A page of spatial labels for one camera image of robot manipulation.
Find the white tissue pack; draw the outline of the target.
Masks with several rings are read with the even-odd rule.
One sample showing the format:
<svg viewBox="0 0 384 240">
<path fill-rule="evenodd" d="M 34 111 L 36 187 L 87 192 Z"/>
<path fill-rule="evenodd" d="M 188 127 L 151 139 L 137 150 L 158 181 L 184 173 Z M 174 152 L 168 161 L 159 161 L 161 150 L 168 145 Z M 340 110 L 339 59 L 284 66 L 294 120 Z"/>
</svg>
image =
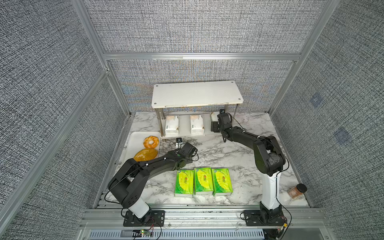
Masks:
<svg viewBox="0 0 384 240">
<path fill-rule="evenodd" d="M 220 114 L 219 112 L 211 112 L 211 114 L 210 114 L 211 121 L 212 122 L 218 122 L 218 115 L 219 114 Z"/>
<path fill-rule="evenodd" d="M 203 115 L 191 115 L 191 135 L 203 135 L 205 133 Z"/>
<path fill-rule="evenodd" d="M 166 136 L 178 135 L 179 126 L 180 126 L 179 116 L 166 116 L 166 126 L 165 126 Z"/>
</svg>

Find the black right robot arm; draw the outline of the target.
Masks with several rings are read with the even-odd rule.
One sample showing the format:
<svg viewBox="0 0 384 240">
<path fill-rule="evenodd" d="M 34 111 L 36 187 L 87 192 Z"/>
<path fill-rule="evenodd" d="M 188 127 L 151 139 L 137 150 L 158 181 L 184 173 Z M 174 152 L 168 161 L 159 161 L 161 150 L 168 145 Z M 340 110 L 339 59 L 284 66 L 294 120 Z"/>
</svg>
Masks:
<svg viewBox="0 0 384 240">
<path fill-rule="evenodd" d="M 229 113 L 217 115 L 218 129 L 224 141 L 242 144 L 254 151 L 255 164 L 263 174 L 263 193 L 260 209 L 246 212 L 244 217 L 248 226 L 278 226 L 287 222 L 283 206 L 279 201 L 280 173 L 286 158 L 274 136 L 259 136 L 232 125 L 233 117 Z"/>
</svg>

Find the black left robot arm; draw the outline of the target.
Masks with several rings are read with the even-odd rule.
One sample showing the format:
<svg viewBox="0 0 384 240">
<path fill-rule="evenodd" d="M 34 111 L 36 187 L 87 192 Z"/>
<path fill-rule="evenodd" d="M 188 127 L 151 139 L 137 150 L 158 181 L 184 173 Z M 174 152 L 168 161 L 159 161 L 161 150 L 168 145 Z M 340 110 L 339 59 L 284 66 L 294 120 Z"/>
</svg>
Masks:
<svg viewBox="0 0 384 240">
<path fill-rule="evenodd" d="M 141 198 L 147 181 L 165 172 L 179 170 L 193 162 L 198 149 L 185 143 L 180 149 L 150 161 L 137 162 L 127 160 L 108 183 L 108 190 L 118 203 L 130 211 L 139 221 L 147 222 L 151 218 L 151 208 Z"/>
</svg>

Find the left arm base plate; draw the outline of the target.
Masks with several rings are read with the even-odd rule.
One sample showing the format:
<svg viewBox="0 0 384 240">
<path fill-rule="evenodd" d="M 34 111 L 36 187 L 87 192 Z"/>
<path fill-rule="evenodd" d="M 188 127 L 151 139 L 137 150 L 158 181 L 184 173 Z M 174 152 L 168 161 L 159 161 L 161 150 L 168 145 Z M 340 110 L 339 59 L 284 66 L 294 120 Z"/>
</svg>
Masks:
<svg viewBox="0 0 384 240">
<path fill-rule="evenodd" d="M 165 221 L 165 211 L 149 210 L 142 218 L 137 217 L 133 212 L 126 211 L 124 216 L 124 227 L 163 227 Z"/>
</svg>

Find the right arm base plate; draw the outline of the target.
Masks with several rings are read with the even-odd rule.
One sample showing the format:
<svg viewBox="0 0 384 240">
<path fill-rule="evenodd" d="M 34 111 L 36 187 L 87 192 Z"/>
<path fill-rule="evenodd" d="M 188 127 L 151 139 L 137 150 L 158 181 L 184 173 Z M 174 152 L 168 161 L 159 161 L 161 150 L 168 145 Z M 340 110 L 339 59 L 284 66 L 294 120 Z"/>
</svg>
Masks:
<svg viewBox="0 0 384 240">
<path fill-rule="evenodd" d="M 247 226 L 251 227 L 282 227 L 287 223 L 287 218 L 282 210 L 246 210 L 243 212 Z"/>
</svg>

